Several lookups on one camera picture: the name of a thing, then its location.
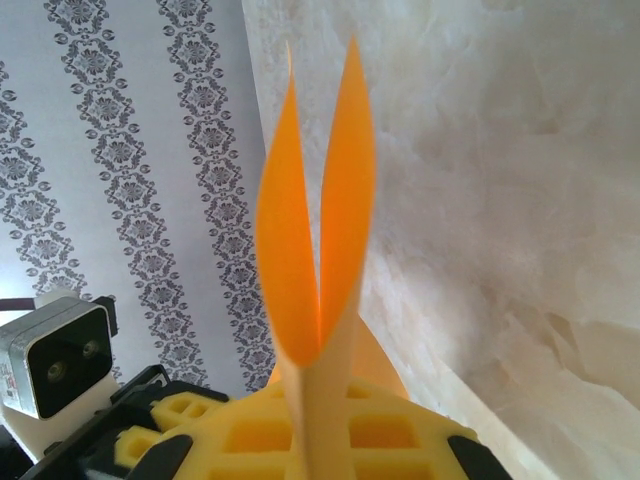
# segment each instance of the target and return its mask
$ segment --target camera lens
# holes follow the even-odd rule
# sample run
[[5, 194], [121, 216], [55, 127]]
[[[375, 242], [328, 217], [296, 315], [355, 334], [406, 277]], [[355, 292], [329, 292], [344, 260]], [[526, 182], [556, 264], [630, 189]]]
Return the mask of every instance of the camera lens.
[[98, 342], [96, 342], [95, 340], [91, 340], [90, 342], [85, 343], [84, 347], [82, 348], [82, 356], [84, 358], [91, 358], [96, 353], [98, 353], [98, 350]]
[[47, 380], [51, 383], [59, 382], [64, 378], [64, 374], [67, 372], [67, 364], [64, 362], [56, 362], [47, 370]]

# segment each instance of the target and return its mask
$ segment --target square hole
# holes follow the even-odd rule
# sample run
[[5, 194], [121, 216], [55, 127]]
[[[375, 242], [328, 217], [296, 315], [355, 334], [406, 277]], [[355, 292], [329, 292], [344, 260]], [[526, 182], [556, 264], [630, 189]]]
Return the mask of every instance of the square hole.
[[209, 409], [204, 405], [202, 405], [201, 403], [196, 403], [189, 409], [189, 411], [187, 412], [187, 415], [190, 416], [191, 418], [198, 418], [204, 415], [207, 410]]
[[389, 463], [362, 463], [356, 465], [357, 480], [434, 480], [433, 471], [427, 464], [406, 465]]
[[409, 421], [400, 415], [360, 415], [349, 422], [351, 448], [418, 448]]
[[209, 480], [284, 480], [284, 467], [216, 469]]
[[191, 401], [186, 398], [176, 398], [171, 402], [171, 405], [169, 405], [169, 409], [172, 412], [182, 413], [187, 409], [190, 403]]
[[133, 458], [140, 459], [151, 448], [152, 442], [146, 438], [136, 438], [129, 444], [127, 452]]
[[162, 432], [167, 432], [172, 428], [176, 428], [180, 425], [180, 422], [175, 418], [171, 418], [167, 416], [164, 412], [159, 412], [156, 416], [156, 422], [158, 422], [158, 426]]
[[225, 445], [228, 453], [288, 452], [290, 448], [291, 427], [281, 420], [240, 420]]

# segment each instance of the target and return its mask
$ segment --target patterned wallpaper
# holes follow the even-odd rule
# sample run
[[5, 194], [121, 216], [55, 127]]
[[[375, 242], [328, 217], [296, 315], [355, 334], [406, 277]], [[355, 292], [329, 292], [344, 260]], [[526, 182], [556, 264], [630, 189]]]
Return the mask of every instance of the patterned wallpaper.
[[264, 144], [241, 3], [2, 8], [0, 296], [115, 295], [120, 381], [161, 362], [235, 395], [260, 388]]

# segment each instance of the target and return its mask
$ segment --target gray floral pattern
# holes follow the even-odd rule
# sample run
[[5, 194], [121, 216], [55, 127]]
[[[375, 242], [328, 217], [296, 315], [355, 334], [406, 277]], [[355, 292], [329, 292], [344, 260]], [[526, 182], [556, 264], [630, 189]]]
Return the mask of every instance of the gray floral pattern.
[[[191, 15], [193, 2], [173, 4], [177, 15]], [[195, 342], [193, 321], [188, 306], [182, 302], [184, 289], [160, 215], [162, 208], [156, 202], [155, 185], [147, 177], [151, 167], [142, 163], [146, 152], [137, 138], [140, 127], [132, 123], [135, 110], [132, 100], [123, 93], [127, 81], [118, 78], [122, 69], [120, 54], [109, 44], [115, 33], [104, 28], [109, 18], [106, 2], [49, 0], [44, 7], [48, 20], [60, 28], [54, 41], [65, 49], [61, 57], [65, 72], [75, 77], [71, 91], [79, 96], [80, 119], [90, 126], [85, 134], [95, 141], [91, 154], [103, 169], [99, 178], [105, 182], [107, 202], [115, 208], [112, 218], [118, 222], [116, 231], [124, 245], [123, 253], [129, 258], [133, 285], [140, 292], [140, 304], [146, 309], [144, 317], [160, 361], [173, 378], [206, 385], [207, 374]], [[206, 68], [214, 51], [206, 38], [185, 33], [174, 55], [190, 68]], [[199, 95], [203, 105], [217, 99], [205, 91], [194, 91], [192, 95]], [[47, 213], [35, 214], [42, 217]], [[33, 245], [26, 248], [42, 248]]]
[[7, 102], [0, 102], [0, 142], [10, 144], [20, 138], [20, 132], [27, 126], [22, 117], [22, 112], [16, 112]]
[[24, 148], [7, 146], [0, 158], [0, 188], [4, 191], [26, 189], [35, 185], [42, 172], [39, 158], [34, 158]]
[[[189, 146], [197, 152], [193, 163], [200, 167], [196, 178], [203, 189], [203, 213], [211, 225], [213, 253], [225, 288], [227, 311], [240, 366], [248, 390], [262, 388], [274, 364], [271, 338], [260, 286], [257, 282], [251, 222], [247, 202], [242, 200], [242, 174], [234, 164], [241, 153], [225, 110], [227, 89], [220, 84], [224, 72], [216, 68], [219, 46], [212, 39], [215, 26], [207, 22], [211, 6], [206, 0], [157, 0], [159, 13], [170, 24], [163, 28], [171, 38], [169, 59], [178, 67], [174, 80], [181, 84], [180, 106], [192, 130]], [[163, 328], [172, 327], [165, 323]]]

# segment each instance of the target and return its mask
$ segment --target metal camera housing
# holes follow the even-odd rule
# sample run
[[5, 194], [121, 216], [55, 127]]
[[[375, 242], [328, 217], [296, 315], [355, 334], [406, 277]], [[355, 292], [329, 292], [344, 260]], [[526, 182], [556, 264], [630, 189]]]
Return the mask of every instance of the metal camera housing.
[[63, 297], [0, 327], [5, 406], [48, 419], [111, 371], [105, 307]]

